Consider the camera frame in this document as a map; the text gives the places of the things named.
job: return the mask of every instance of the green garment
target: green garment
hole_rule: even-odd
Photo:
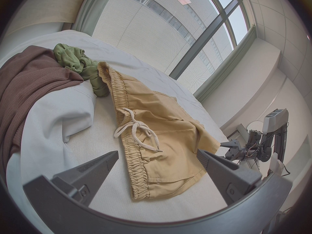
[[[90,80],[96,96],[107,96],[110,93],[107,85],[99,77],[98,62],[87,57],[83,49],[58,43],[53,52],[60,65],[80,74],[83,80]]]

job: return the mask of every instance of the brown garment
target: brown garment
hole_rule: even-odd
[[[175,97],[151,91],[106,62],[97,68],[113,99],[134,199],[174,197],[205,175],[197,149],[215,154],[220,143]],[[157,138],[150,137],[147,127]]]
[[[49,92],[78,85],[82,77],[57,63],[53,50],[29,46],[0,68],[0,175],[6,181],[11,155],[21,150],[26,116]]]

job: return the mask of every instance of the ceiling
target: ceiling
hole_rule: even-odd
[[[258,37],[281,50],[279,69],[294,83],[312,112],[312,47],[287,0],[250,0]]]

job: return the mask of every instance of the drawstring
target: drawstring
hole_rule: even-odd
[[[126,130],[127,127],[132,126],[132,136],[135,139],[135,141],[138,143],[139,146],[142,146],[145,149],[149,149],[149,150],[152,150],[152,151],[162,152],[162,150],[159,149],[159,140],[157,138],[157,135],[154,133],[154,131],[151,130],[144,122],[139,121],[139,120],[135,120],[135,115],[134,115],[132,110],[130,110],[129,108],[123,108],[123,110],[126,110],[126,111],[128,111],[130,113],[132,121],[129,121],[128,123],[124,124],[123,126],[117,128],[115,133],[114,133],[114,137],[118,138],[119,135],[121,135]],[[137,128],[143,129],[148,137],[152,137],[152,136],[154,137],[154,140],[155,140],[156,145],[157,145],[157,149],[154,148],[153,146],[144,144],[143,142],[141,142],[138,139],[138,137],[135,134]]]

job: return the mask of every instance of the bed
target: bed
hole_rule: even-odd
[[[177,102],[186,112],[194,119],[199,120],[215,139],[219,142],[228,141],[207,111],[183,85],[133,55],[81,32],[66,30],[34,38],[13,49],[0,60],[0,66],[11,56],[23,51],[29,45],[53,49],[58,43],[65,43],[84,49],[88,57],[97,61],[104,60],[117,71],[137,78],[148,88],[176,97]],[[79,86],[83,90],[82,86],[88,88],[89,85],[85,81]],[[64,141],[70,150],[72,159],[75,160],[72,165],[82,164],[113,150],[118,150],[119,160],[91,202],[90,208],[127,220],[167,222],[196,218],[226,207],[223,198],[208,174],[205,174],[199,182],[176,197],[133,201],[130,196],[130,180],[123,154],[123,146],[121,140],[113,137],[117,128],[117,122],[111,96],[105,98],[96,98],[94,96],[92,100],[94,100],[94,107],[91,110],[94,110],[94,115],[91,115],[90,127],[86,125],[86,129],[70,134],[70,137]],[[23,141],[26,140],[27,134],[30,134],[25,131],[26,129],[24,128],[21,153],[23,152]],[[224,155],[226,151],[226,148],[221,147],[216,154]],[[7,172],[9,192],[23,213],[39,230],[51,233],[36,215],[23,194],[23,181],[21,179],[24,169],[21,165],[23,162],[25,160],[23,160],[22,154],[12,156],[9,161],[9,172]],[[46,175],[45,168],[42,167],[41,169],[39,172]]]

